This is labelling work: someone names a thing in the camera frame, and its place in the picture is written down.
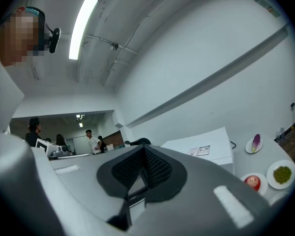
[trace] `green food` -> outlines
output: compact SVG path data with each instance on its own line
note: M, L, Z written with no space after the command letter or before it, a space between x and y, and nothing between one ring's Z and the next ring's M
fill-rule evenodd
M287 166L280 166L273 172L273 177L279 184L286 183L291 178L291 175L292 171Z

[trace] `desk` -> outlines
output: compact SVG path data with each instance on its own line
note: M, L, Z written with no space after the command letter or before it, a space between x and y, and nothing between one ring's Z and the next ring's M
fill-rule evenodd
M287 153L266 134L259 133L263 146L256 154L248 154L245 150L246 143L254 138L258 132L243 131L230 136L230 140L236 143L236 148L233 149L235 161L235 176L241 178L248 173L260 173L266 177L268 168L276 161L292 159ZM268 201L272 199L277 193L287 192L292 193L295 187L294 182L283 190L277 190L268 185L268 189L264 194L264 198Z

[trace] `plate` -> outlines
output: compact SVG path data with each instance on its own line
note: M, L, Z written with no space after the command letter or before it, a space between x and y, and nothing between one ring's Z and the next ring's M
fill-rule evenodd
M261 149L262 145L264 144L262 138L260 138L260 144L259 144L259 146L257 147L256 151L253 153L253 152L251 151L251 147L252 147L252 142L253 142L253 141L254 141L254 138L251 139L251 140L250 140L249 142L247 142L247 144L246 144L246 151L247 151L249 154L255 154L255 153L257 153L257 152Z
M286 183L283 183L283 184L279 184L277 181L275 181L275 179L273 177L273 172L277 168L279 168L280 166L287 166L292 171L291 178ZM277 162L273 163L269 167L268 171L266 172L266 179L267 179L269 185L271 185L274 189L282 190L282 189L289 187L295 179L295 164L289 160L281 160L281 161L277 161Z
M244 182L245 179L247 177L249 177L249 176L257 176L258 178L260 178L261 185L260 185L260 189L258 190L258 193L261 196L263 196L266 193L266 190L267 190L267 180L266 180L266 177L264 175L260 174L260 173L249 173L249 174L246 174L243 177L241 177L240 180Z
M269 201L270 206L272 206L275 202L279 201L281 198L287 196L288 193L287 192L281 192L276 194L273 198L271 198L271 200Z

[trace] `man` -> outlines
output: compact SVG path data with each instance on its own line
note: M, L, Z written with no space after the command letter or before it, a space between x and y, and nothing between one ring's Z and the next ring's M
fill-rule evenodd
M92 151L92 153L94 154L98 154L101 151L98 150L98 142L99 140L96 137L92 136L92 131L90 129L88 129L86 131L87 137L88 137L88 144L90 146L90 150Z
M45 50L45 15L33 7L20 7L0 24L0 131L8 125L22 99L23 93L15 85L3 66L25 61L29 55Z
M41 127L39 124L39 119L37 117L31 118L29 120L29 126L28 129L30 133L26 134L25 141L31 146L35 147L36 146L36 141L37 138L41 139L38 133L41 131Z

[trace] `ceiling light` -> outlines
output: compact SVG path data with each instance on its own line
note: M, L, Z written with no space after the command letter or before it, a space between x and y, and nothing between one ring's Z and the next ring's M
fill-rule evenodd
M84 0L72 32L69 59L78 59L84 29L97 0Z

